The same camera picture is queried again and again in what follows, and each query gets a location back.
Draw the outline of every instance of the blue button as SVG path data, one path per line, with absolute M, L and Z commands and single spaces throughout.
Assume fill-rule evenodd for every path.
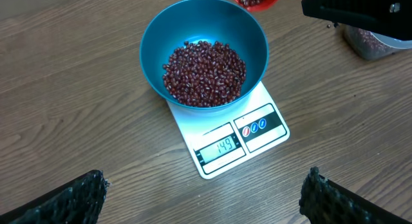
M 258 130 L 259 130 L 258 124 L 257 124 L 257 123 L 253 123 L 253 124 L 251 125 L 251 127 L 250 127 L 250 131 L 251 131 L 252 133 L 255 133 L 255 132 L 258 131 Z
M 259 120 L 259 128 L 263 129 L 266 127 L 266 120 L 264 118 L 261 118 L 261 120 Z

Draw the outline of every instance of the bowl rim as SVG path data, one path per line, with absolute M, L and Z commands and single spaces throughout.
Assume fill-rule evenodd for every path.
M 144 30 L 142 39 L 140 40 L 140 48 L 139 48 L 139 61 L 140 61 L 140 67 L 141 67 L 141 69 L 142 69 L 143 75 L 144 75 L 144 77 L 146 78 L 147 82 L 148 82 L 148 83 L 150 84 L 150 86 L 152 87 L 152 89 L 154 89 L 161 97 L 163 97 L 164 99 L 166 99 L 166 101 L 172 102 L 173 104 L 176 104 L 176 105 L 178 105 L 178 106 L 181 106 L 181 107 L 184 107 L 184 108 L 188 108 L 188 109 L 210 110 L 210 109 L 218 109 L 218 108 L 223 108 L 223 107 L 232 105 L 232 104 L 236 103 L 237 101 L 240 101 L 240 100 L 242 100 L 243 98 L 245 98 L 251 91 L 254 90 L 254 88 L 259 84 L 259 82 L 262 80 L 263 76 L 265 75 L 265 72 L 266 72 L 266 69 L 267 69 L 267 66 L 268 66 L 268 63 L 269 63 L 269 43 L 268 43 L 268 39 L 267 39 L 267 37 L 266 37 L 266 35 L 265 35 L 265 32 L 263 31 L 263 29 L 262 29 L 261 25 L 259 24 L 259 22 L 255 19 L 255 17 L 253 17 L 253 15 L 252 15 L 250 12 L 248 12 L 246 9 L 244 9 L 243 7 L 241 7 L 241 6 L 238 5 L 238 4 L 231 3 L 231 2 L 226 1 L 226 0 L 216 0 L 216 1 L 221 1 L 221 2 L 224 2 L 224 3 L 228 3 L 228 4 L 232 5 L 232 6 L 236 6 L 237 8 L 243 10 L 243 12 L 245 12 L 247 15 L 249 15 L 249 16 L 256 22 L 257 26 L 260 28 L 260 30 L 261 30 L 261 32 L 262 32 L 262 34 L 263 34 L 263 37 L 265 38 L 266 50 L 267 50 L 265 67 L 264 67 L 264 69 L 263 69 L 262 74 L 260 75 L 259 80 L 257 80 L 257 82 L 252 86 L 252 88 L 251 88 L 248 92 L 246 92 L 244 95 L 242 95 L 242 96 L 240 96 L 239 98 L 233 100 L 232 102 L 229 102 L 229 103 L 227 103 L 227 104 L 223 104 L 223 105 L 220 105 L 220 106 L 214 106 L 214 107 L 194 107 L 194 106 L 188 106 L 188 105 L 185 105 L 185 104 L 181 104 L 181 103 L 179 103 L 177 100 L 170 99 L 170 98 L 164 96 L 163 93 L 161 93 L 160 91 L 158 91 L 158 90 L 152 85 L 152 82 L 149 80 L 149 77 L 147 76 L 146 71 L 145 71 L 145 69 L 144 69 L 144 67 L 143 67 L 143 65 L 142 65 L 142 45 L 143 45 L 144 37 L 145 37 L 146 32 L 147 32 L 147 30 L 149 29 L 149 27 L 150 27 L 150 26 L 152 25 L 152 23 L 156 20 L 156 18 L 157 18 L 159 15 L 161 15 L 163 12 L 165 12 L 167 9 L 169 9 L 169 8 L 171 8 L 171 7 L 173 7 L 173 6 L 176 6 L 176 5 L 180 4 L 180 3 L 184 3 L 184 2 L 188 2 L 188 1 L 193 1 L 193 0 L 181 0 L 181 1 L 178 1 L 178 2 L 176 2 L 176 3 L 174 3 L 174 4 L 172 4 L 172 5 L 169 5 L 168 7 L 164 8 L 161 12 L 159 12 L 159 13 L 150 21 L 150 23 L 147 25 L 146 29 Z

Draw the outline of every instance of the tabletop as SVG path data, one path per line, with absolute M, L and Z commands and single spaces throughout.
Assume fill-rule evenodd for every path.
M 318 166 L 412 221 L 410 51 L 364 61 L 300 0 L 254 13 L 291 135 L 204 180 L 138 59 L 177 1 L 0 0 L 0 214 L 100 169 L 112 186 L 99 223 L 308 223 L 298 201 Z

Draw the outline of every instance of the clear plastic container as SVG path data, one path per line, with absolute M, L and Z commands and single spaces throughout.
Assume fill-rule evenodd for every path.
M 343 35 L 349 45 L 366 60 L 375 60 L 398 51 L 412 48 L 412 41 L 400 41 L 346 25 Z

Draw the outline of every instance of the digital kitchen scale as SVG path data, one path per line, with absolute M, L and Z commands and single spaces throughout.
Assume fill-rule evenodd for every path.
M 194 164 L 205 179 L 228 171 L 290 136 L 262 82 L 241 101 L 217 110 L 168 104 Z

